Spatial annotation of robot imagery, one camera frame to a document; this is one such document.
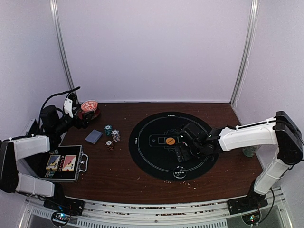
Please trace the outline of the orange big blind button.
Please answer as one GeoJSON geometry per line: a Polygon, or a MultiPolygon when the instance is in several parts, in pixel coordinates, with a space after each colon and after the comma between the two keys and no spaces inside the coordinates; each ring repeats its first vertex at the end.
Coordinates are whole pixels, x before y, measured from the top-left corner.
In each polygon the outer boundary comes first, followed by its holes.
{"type": "Polygon", "coordinates": [[[166,138],[165,142],[167,145],[174,145],[176,141],[173,137],[168,137],[166,138]]]}

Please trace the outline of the blue white chip stack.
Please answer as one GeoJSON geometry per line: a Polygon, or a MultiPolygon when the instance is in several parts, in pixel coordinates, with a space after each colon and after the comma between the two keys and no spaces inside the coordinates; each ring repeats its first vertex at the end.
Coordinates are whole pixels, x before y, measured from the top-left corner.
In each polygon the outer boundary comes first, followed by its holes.
{"type": "Polygon", "coordinates": [[[114,142],[119,142],[121,140],[120,132],[117,129],[112,130],[111,136],[114,142]]]}

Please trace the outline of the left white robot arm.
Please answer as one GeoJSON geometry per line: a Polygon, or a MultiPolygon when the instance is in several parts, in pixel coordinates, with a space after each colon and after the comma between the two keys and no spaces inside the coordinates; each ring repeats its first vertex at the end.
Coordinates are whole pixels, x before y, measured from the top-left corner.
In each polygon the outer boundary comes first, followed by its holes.
{"type": "Polygon", "coordinates": [[[61,146],[61,136],[71,127],[86,128],[94,110],[49,105],[42,109],[42,127],[37,135],[4,140],[0,144],[0,188],[6,193],[25,193],[50,197],[49,202],[58,211],[68,207],[56,182],[77,181],[81,172],[81,146],[61,146]]]}

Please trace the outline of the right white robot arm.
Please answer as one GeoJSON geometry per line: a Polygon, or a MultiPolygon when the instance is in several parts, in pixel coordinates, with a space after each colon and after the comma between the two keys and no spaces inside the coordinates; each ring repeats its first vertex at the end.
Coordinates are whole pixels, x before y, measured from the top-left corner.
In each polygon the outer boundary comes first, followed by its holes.
{"type": "Polygon", "coordinates": [[[302,133],[285,111],[274,117],[247,125],[213,128],[204,133],[193,123],[185,125],[178,136],[182,145],[175,147],[178,161],[200,159],[239,148],[255,148],[257,152],[274,149],[273,159],[252,182],[243,204],[246,209],[259,205],[268,191],[287,170],[304,159],[302,133]]]}

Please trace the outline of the red white patterned bowl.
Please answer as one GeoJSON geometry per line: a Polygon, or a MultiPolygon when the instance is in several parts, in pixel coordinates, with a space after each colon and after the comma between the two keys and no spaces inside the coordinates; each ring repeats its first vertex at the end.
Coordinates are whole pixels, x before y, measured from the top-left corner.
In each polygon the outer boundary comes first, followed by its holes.
{"type": "Polygon", "coordinates": [[[98,102],[95,100],[88,100],[81,104],[81,111],[83,113],[95,112],[98,108],[98,102]]]}

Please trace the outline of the dark red saucer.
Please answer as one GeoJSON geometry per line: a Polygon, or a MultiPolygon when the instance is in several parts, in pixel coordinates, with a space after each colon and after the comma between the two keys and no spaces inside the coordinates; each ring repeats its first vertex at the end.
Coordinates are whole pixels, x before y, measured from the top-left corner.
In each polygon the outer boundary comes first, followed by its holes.
{"type": "Polygon", "coordinates": [[[81,110],[78,112],[77,116],[82,120],[91,121],[98,117],[100,114],[100,110],[97,109],[95,112],[83,113],[81,110]]]}

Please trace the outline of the blue card deck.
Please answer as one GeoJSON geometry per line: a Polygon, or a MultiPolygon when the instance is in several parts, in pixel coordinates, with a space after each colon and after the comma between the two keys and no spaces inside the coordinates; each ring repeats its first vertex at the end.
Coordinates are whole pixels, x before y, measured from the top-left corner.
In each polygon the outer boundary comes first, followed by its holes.
{"type": "Polygon", "coordinates": [[[96,144],[102,137],[103,133],[97,130],[93,130],[86,138],[85,141],[91,144],[96,144]]]}

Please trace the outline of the green white chip stack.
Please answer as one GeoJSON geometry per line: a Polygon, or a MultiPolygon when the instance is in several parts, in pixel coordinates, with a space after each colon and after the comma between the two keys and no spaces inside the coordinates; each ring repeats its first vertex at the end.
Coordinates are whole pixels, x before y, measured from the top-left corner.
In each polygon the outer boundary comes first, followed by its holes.
{"type": "Polygon", "coordinates": [[[106,134],[107,136],[111,136],[111,135],[112,135],[112,130],[113,130],[113,128],[112,128],[111,125],[106,125],[106,126],[104,127],[104,131],[105,131],[105,134],[106,134]]]}

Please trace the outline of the round black poker mat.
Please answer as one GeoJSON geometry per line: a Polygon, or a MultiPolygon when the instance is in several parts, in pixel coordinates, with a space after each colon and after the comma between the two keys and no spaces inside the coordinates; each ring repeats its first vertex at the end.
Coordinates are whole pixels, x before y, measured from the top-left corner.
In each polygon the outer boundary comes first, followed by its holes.
{"type": "Polygon", "coordinates": [[[147,174],[165,181],[188,181],[207,173],[216,163],[217,154],[194,157],[189,161],[179,163],[175,147],[185,149],[179,136],[181,129],[189,123],[194,123],[206,132],[211,127],[203,120],[186,113],[163,112],[153,114],[141,120],[132,130],[129,137],[129,152],[133,161],[147,174]],[[168,137],[175,139],[174,145],[167,145],[168,137]],[[177,179],[172,171],[177,166],[183,166],[187,175],[177,179]]]}

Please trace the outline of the red black chip stack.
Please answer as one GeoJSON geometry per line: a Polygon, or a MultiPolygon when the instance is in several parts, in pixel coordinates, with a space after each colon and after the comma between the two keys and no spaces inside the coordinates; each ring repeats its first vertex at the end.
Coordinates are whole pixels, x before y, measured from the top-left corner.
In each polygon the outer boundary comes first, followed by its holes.
{"type": "Polygon", "coordinates": [[[114,150],[114,143],[111,140],[108,140],[105,142],[105,145],[107,147],[108,150],[113,151],[114,150]]]}

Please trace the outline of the chips in case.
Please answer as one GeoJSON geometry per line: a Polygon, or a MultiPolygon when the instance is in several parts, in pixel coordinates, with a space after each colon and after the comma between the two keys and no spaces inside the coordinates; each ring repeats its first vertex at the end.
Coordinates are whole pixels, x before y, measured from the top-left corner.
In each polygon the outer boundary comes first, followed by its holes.
{"type": "Polygon", "coordinates": [[[58,149],[51,150],[51,151],[49,151],[49,154],[50,154],[50,155],[58,155],[58,154],[59,154],[59,151],[58,151],[58,149]]]}

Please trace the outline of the red card box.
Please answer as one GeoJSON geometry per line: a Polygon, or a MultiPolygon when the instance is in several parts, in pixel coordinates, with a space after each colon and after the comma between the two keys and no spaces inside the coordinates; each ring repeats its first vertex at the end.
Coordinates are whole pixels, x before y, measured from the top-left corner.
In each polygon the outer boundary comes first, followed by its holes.
{"type": "Polygon", "coordinates": [[[76,163],[76,155],[66,155],[62,167],[62,171],[74,171],[76,163]]]}

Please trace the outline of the aluminium poker case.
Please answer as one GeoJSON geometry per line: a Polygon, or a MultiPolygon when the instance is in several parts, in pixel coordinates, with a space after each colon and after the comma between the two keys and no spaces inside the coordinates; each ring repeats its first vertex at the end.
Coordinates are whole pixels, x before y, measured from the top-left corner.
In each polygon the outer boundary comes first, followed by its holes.
{"type": "Polygon", "coordinates": [[[52,153],[43,154],[38,176],[50,182],[77,182],[80,173],[87,171],[88,159],[81,145],[60,146],[52,153]]]}

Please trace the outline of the yellow blue card box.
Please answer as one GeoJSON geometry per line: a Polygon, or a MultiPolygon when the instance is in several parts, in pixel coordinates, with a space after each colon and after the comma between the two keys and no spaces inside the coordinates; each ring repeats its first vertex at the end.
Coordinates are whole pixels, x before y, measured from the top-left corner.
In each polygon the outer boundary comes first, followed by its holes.
{"type": "Polygon", "coordinates": [[[60,155],[51,155],[46,165],[46,170],[57,171],[59,167],[60,159],[61,159],[60,155]]]}

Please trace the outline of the white green paper cup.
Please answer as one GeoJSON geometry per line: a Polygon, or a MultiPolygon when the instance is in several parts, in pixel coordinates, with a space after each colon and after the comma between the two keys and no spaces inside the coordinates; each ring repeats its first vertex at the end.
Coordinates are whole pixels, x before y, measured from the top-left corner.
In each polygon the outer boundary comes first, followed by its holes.
{"type": "Polygon", "coordinates": [[[256,146],[249,146],[249,147],[244,147],[242,148],[242,152],[246,157],[253,157],[256,152],[260,149],[260,145],[256,145],[256,146]]]}

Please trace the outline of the aluminium front rail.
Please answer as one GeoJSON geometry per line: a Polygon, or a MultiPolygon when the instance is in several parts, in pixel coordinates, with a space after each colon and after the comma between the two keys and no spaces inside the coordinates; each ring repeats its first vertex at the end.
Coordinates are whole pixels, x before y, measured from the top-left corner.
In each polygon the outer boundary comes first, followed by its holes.
{"type": "Polygon", "coordinates": [[[259,228],[293,228],[287,202],[280,191],[268,193],[268,205],[231,214],[227,200],[181,204],[121,204],[87,200],[83,213],[72,216],[68,228],[249,228],[248,219],[260,213],[259,228]]]}

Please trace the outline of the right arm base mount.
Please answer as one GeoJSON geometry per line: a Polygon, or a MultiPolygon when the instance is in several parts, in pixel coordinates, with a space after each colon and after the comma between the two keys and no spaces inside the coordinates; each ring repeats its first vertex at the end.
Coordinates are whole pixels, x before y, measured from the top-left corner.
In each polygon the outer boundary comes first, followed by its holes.
{"type": "Polygon", "coordinates": [[[250,198],[248,196],[230,199],[227,201],[230,215],[245,213],[252,210],[257,210],[268,205],[265,198],[258,199],[257,197],[250,198]]]}

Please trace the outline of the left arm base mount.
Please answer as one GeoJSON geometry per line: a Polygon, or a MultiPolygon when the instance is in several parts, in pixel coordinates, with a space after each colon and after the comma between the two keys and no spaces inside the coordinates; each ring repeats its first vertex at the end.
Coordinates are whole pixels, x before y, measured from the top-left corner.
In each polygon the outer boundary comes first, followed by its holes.
{"type": "Polygon", "coordinates": [[[83,214],[85,202],[83,200],[64,198],[62,201],[54,198],[42,197],[43,206],[48,209],[60,211],[71,216],[83,214]]]}

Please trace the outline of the left aluminium frame post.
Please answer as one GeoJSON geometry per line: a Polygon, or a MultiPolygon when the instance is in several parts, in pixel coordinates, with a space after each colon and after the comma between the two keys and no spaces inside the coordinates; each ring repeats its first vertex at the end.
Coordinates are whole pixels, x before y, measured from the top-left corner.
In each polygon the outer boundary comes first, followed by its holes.
{"type": "Polygon", "coordinates": [[[51,9],[51,15],[52,20],[55,28],[55,33],[57,37],[57,44],[59,49],[59,55],[62,63],[62,67],[64,70],[64,75],[67,81],[68,88],[70,90],[75,89],[75,85],[71,76],[66,50],[64,46],[62,31],[61,31],[61,25],[60,25],[60,18],[59,18],[59,12],[58,12],[58,6],[57,6],[57,0],[50,0],[50,9],[51,9]]]}

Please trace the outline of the aluminium frame post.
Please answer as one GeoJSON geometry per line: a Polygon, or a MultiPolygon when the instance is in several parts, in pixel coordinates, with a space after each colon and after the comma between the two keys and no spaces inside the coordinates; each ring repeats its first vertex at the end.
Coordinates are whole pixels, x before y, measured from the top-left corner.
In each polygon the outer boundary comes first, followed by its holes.
{"type": "Polygon", "coordinates": [[[64,75],[67,81],[68,88],[70,90],[75,89],[75,85],[71,76],[66,50],[64,46],[62,31],[61,31],[61,25],[60,25],[60,18],[59,18],[59,12],[58,12],[58,6],[57,6],[57,0],[50,0],[50,9],[51,9],[51,15],[52,20],[55,28],[55,33],[57,37],[57,44],[59,49],[59,55],[62,63],[62,67],[64,70],[64,75]]]}
{"type": "Polygon", "coordinates": [[[234,85],[234,89],[232,92],[232,96],[230,99],[230,105],[233,108],[236,108],[237,101],[239,100],[239,96],[241,94],[241,90],[243,87],[243,83],[245,81],[245,76],[247,72],[247,67],[249,63],[249,55],[250,51],[254,42],[254,36],[256,32],[256,22],[258,17],[258,8],[259,8],[259,1],[252,0],[251,7],[250,7],[250,14],[248,18],[248,25],[247,25],[247,32],[245,37],[244,48],[242,52],[242,57],[240,61],[240,65],[237,72],[237,78],[234,85]]]}

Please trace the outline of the right aluminium frame post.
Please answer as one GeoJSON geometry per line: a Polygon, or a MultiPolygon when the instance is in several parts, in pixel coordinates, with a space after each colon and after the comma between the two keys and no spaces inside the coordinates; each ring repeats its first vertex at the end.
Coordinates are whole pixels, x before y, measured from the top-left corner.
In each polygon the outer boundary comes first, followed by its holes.
{"type": "Polygon", "coordinates": [[[239,100],[239,96],[241,94],[241,90],[243,87],[243,83],[245,81],[245,76],[247,72],[247,67],[249,63],[249,55],[250,51],[254,42],[254,36],[256,32],[256,22],[258,17],[258,8],[259,8],[259,1],[252,0],[251,7],[250,7],[250,14],[248,18],[248,25],[247,25],[247,32],[245,37],[244,48],[242,52],[242,57],[240,61],[240,65],[237,72],[237,78],[234,85],[234,89],[232,92],[232,96],[230,99],[230,105],[233,108],[236,108],[237,101],[239,100]]]}

